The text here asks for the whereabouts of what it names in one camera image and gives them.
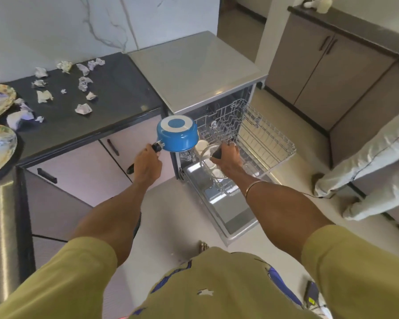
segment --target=white pants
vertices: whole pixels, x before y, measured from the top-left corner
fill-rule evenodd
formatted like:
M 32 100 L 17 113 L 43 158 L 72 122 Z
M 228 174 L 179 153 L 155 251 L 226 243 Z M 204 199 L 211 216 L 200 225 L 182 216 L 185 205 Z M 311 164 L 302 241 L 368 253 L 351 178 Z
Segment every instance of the white pants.
M 399 115 L 387 123 L 356 154 L 342 161 L 315 186 L 317 197 L 327 196 L 349 182 L 399 160 Z M 391 181 L 350 206 L 344 217 L 361 220 L 399 206 L 399 171 Z

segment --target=hand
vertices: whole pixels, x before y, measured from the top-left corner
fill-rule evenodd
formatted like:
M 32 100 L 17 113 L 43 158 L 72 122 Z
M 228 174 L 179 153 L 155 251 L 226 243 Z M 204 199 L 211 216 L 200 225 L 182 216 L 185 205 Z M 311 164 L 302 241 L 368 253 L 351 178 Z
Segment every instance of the hand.
M 239 147 L 235 143 L 231 142 L 229 145 L 226 143 L 221 144 L 222 147 L 222 158 L 216 159 L 211 157 L 211 162 L 219 166 L 220 170 L 229 178 L 234 172 L 244 171 L 243 162 L 239 155 Z
M 150 144 L 138 153 L 134 160 L 134 181 L 146 187 L 151 186 L 161 176 L 162 162 Z

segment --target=upper dish rack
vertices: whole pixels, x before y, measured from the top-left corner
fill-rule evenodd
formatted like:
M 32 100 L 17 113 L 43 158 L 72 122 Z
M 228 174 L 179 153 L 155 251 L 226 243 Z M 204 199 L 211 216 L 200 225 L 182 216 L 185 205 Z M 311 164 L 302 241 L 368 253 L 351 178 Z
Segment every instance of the upper dish rack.
M 209 144 L 235 142 L 239 146 L 244 170 L 257 178 L 267 174 L 296 152 L 293 142 L 244 99 L 238 99 L 206 114 L 195 122 L 198 125 L 199 138 Z M 200 160 L 195 149 L 186 154 L 193 161 Z M 230 179 L 213 180 L 221 192 L 229 195 L 238 192 L 238 187 Z

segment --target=dishwasher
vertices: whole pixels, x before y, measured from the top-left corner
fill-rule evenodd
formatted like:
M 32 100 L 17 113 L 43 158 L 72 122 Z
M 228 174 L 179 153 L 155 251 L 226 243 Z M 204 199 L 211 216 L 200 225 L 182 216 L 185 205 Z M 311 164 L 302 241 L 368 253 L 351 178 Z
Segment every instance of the dishwasher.
M 266 74 L 210 32 L 129 54 L 167 106 L 198 126 L 199 138 L 217 147 L 239 146 L 244 170 L 272 182 L 271 169 L 296 152 L 294 144 L 250 105 Z M 228 246 L 258 224 L 229 178 L 214 177 L 195 148 L 174 153 L 177 176 L 200 198 Z

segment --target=shirt sleeve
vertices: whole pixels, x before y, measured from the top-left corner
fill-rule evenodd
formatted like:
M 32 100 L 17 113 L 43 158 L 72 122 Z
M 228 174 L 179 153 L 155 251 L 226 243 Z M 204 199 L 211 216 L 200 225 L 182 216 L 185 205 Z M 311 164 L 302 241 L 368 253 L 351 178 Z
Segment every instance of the shirt sleeve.
M 110 245 L 73 239 L 0 305 L 0 319 L 100 319 L 103 292 L 116 268 Z
M 309 237 L 302 263 L 335 318 L 399 318 L 399 257 L 328 225 Z

